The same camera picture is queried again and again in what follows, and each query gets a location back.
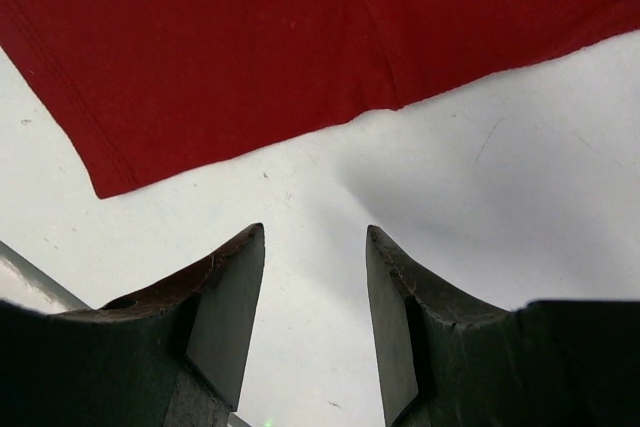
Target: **screw hole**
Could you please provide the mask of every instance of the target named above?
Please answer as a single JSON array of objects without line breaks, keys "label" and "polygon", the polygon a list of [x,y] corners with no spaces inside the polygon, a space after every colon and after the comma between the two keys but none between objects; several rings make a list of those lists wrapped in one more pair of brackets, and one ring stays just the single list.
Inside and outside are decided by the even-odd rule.
[{"label": "screw hole", "polygon": [[117,310],[117,309],[126,309],[129,307],[133,307],[138,302],[134,299],[130,299],[129,297],[122,297],[120,299],[115,299],[105,305],[102,310]]}]

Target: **white surface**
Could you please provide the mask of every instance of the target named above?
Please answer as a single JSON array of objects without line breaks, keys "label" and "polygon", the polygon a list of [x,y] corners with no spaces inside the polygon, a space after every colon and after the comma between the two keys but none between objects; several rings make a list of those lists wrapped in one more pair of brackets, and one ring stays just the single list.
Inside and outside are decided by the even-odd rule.
[{"label": "white surface", "polygon": [[640,32],[103,201],[0,69],[0,238],[90,305],[265,224],[239,412],[256,427],[383,425],[369,223],[501,307],[640,296]]}]

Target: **metal jaw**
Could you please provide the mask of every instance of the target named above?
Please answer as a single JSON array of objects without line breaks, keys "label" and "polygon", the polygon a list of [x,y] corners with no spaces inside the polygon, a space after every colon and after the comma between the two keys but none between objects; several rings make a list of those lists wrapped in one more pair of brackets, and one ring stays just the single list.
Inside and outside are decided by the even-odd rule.
[{"label": "metal jaw", "polygon": [[373,226],[367,277],[387,426],[640,426],[640,302],[508,312]]},{"label": "metal jaw", "polygon": [[253,225],[98,310],[0,302],[2,420],[20,426],[215,426],[235,411],[264,267]]}]

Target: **fabric stitching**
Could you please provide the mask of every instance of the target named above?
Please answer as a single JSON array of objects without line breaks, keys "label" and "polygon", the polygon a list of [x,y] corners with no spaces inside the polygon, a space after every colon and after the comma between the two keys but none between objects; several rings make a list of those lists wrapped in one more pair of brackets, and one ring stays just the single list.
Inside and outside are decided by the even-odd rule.
[{"label": "fabric stitching", "polygon": [[371,12],[371,8],[369,7],[369,4],[367,3],[366,0],[360,0],[362,2],[362,5],[364,6],[367,15],[369,16],[369,19],[371,20],[371,24],[373,25],[373,30],[376,34],[377,40],[378,40],[378,45],[380,45],[380,50],[382,50],[382,54],[384,57],[384,61],[385,64],[387,65],[387,69],[389,70],[389,76],[391,77],[391,82],[392,82],[392,86],[393,86],[393,94],[396,98],[396,103],[398,105],[398,108],[404,107],[402,105],[402,103],[400,102],[400,93],[398,90],[398,82],[396,80],[396,76],[395,73],[393,72],[393,68],[391,66],[391,60],[389,59],[389,54],[387,53],[385,46],[384,46],[384,42],[382,41],[382,35],[380,34],[380,28],[378,27],[378,24],[376,23],[375,17],[373,15],[373,13]]},{"label": "fabric stitching", "polygon": [[[118,176],[123,180],[127,180],[133,185],[137,185],[137,179],[133,168],[128,164],[124,155],[113,144],[113,142],[107,137],[104,130],[100,127],[97,119],[86,109],[86,101],[80,95],[77,86],[69,76],[68,72],[62,67],[60,61],[53,55],[51,49],[48,47],[42,36],[37,31],[35,25],[27,17],[24,10],[20,7],[17,0],[5,0],[5,3],[9,7],[11,17],[13,17],[13,23],[17,29],[22,33],[23,37],[31,45],[31,48],[36,56],[40,58],[45,65],[48,66],[50,75],[58,85],[62,88],[62,91],[66,93],[70,104],[76,111],[82,116],[84,123],[98,136],[100,142],[105,144],[105,153],[107,153],[107,159],[111,165],[116,169]],[[31,28],[31,32],[28,28],[25,28],[20,24],[24,22],[27,27]]]},{"label": "fabric stitching", "polygon": [[[573,28],[545,39],[544,44],[546,47],[540,50],[538,58],[530,59],[526,65],[534,65],[546,60],[552,60],[554,58],[567,55],[568,52],[561,54],[560,56],[554,55],[551,57],[551,53],[556,51],[558,48],[564,48],[564,50],[570,49],[569,51],[573,52],[577,49],[588,47],[588,45],[593,44],[594,41],[589,39],[589,44],[585,44],[585,41],[588,39],[590,32],[597,30],[598,28],[602,30],[624,25],[628,19],[636,22],[640,21],[640,12],[634,8],[630,8],[629,6],[640,8],[640,0],[603,1],[600,5],[594,7],[588,14],[585,14],[579,21],[575,22],[573,24]],[[611,12],[616,12],[620,7],[628,9],[629,12],[626,15],[603,15],[603,13],[610,14]],[[611,36],[598,36],[598,40],[595,42],[601,42],[609,37]]]}]

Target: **red cloth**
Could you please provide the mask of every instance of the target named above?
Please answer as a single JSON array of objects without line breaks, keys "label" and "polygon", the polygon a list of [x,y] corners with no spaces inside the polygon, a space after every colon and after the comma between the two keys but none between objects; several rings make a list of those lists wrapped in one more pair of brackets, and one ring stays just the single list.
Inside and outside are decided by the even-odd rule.
[{"label": "red cloth", "polygon": [[2,0],[108,197],[640,27],[640,0]]}]

